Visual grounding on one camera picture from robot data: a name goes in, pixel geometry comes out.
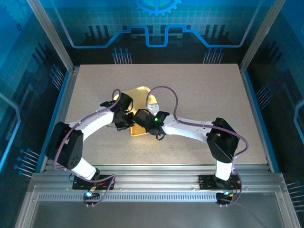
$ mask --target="work surface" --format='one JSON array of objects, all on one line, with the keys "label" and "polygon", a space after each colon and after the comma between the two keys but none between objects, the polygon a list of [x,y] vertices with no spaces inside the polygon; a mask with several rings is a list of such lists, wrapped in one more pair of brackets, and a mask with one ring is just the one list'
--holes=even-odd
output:
[{"label": "work surface", "polygon": [[[66,123],[81,119],[110,101],[114,89],[169,86],[179,97],[177,116],[200,121],[224,118],[249,142],[236,164],[265,164],[243,81],[236,64],[81,65],[66,116]],[[161,111],[173,113],[175,98],[156,90]],[[240,141],[237,151],[245,144]],[[167,135],[162,141],[130,130],[103,127],[84,142],[83,157],[92,164],[215,164],[206,143]]]}]

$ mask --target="circuit pattern graphic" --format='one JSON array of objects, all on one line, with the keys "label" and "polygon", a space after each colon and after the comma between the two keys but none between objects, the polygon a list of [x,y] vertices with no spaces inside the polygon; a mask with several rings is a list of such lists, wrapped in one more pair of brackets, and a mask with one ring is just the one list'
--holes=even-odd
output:
[{"label": "circuit pattern graphic", "polygon": [[22,23],[28,14],[26,0],[0,0],[0,7],[6,8],[17,23]]},{"label": "circuit pattern graphic", "polygon": [[136,0],[138,10],[156,17],[160,14],[165,16],[165,13],[171,13],[172,9],[176,10],[177,4],[181,4],[181,0]]}]

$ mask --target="black mount plate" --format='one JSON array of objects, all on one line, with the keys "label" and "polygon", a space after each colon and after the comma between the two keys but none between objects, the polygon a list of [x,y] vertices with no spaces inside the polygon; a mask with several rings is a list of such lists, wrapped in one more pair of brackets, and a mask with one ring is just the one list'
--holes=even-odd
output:
[{"label": "black mount plate", "polygon": [[199,179],[197,180],[197,183],[199,184],[200,190],[235,190],[240,189],[241,185],[239,181],[239,178],[237,175],[231,175],[228,181],[222,181],[221,185],[225,187],[219,187],[215,183],[214,175],[199,175]]},{"label": "black mount plate", "polygon": [[[108,177],[109,175],[100,175],[100,179],[103,179],[103,178],[106,178]],[[96,188],[96,190],[107,190],[108,187],[109,187],[109,184],[111,184],[111,180],[112,178],[109,178],[107,180],[104,181],[104,184],[101,185],[101,186],[98,186]],[[113,190],[114,189],[114,183],[111,185],[110,189],[109,190]],[[72,189],[73,190],[90,190],[92,187],[94,186],[93,183],[90,183],[90,182],[87,182],[87,181],[84,181],[82,179],[80,179],[79,177],[74,177],[74,181],[73,181],[73,187]]]}]

